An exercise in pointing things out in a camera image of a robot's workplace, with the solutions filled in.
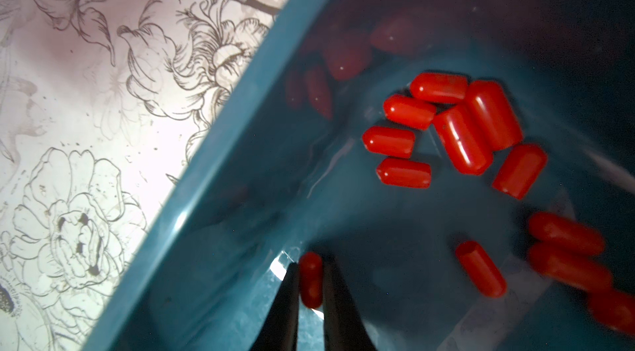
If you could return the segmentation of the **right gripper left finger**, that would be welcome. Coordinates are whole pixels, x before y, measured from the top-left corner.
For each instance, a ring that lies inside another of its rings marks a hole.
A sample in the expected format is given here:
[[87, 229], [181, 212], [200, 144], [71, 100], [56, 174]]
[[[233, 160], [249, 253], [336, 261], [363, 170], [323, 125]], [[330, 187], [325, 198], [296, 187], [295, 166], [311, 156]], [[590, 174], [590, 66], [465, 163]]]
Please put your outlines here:
[[299, 327], [299, 265], [291, 263], [250, 351], [296, 351]]

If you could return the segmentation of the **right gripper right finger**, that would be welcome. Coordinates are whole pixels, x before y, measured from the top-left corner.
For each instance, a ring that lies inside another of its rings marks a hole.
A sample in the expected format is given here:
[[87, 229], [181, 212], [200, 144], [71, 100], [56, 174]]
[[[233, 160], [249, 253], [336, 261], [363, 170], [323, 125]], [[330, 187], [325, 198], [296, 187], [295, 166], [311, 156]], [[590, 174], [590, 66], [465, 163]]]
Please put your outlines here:
[[333, 258], [323, 266], [322, 306], [324, 342], [328, 351], [373, 350], [360, 313]]

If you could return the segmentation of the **teal plastic storage box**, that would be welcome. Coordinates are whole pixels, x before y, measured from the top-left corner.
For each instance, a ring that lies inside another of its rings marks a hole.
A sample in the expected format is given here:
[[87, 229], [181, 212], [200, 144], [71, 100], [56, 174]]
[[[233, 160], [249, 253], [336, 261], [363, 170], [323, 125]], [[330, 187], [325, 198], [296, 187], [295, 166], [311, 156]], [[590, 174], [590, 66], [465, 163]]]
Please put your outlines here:
[[[363, 133], [425, 71], [499, 82], [547, 165], [522, 200], [417, 134], [427, 189], [383, 184]], [[333, 258], [379, 350], [631, 350], [535, 273], [529, 216], [592, 225], [634, 290], [634, 0], [289, 0], [143, 242], [88, 350], [248, 350], [287, 268]], [[479, 243], [507, 292], [460, 265]]]

